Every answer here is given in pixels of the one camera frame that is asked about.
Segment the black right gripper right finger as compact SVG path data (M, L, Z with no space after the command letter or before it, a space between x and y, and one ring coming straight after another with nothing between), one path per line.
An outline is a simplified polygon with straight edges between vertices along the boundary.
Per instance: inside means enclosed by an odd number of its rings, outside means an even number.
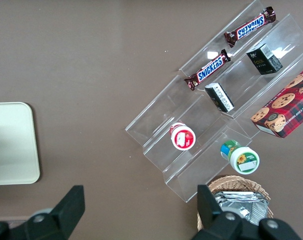
M207 185L197 186L197 210L203 224L194 240L300 240L285 221L264 218L254 225L239 215L222 211Z

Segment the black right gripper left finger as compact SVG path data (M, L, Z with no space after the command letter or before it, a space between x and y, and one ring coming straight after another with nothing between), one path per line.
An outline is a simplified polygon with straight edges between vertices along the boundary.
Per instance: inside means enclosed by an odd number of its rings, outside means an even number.
M36 214L14 228L0 221L0 240L67 240L84 212L84 186L75 185L49 213Z

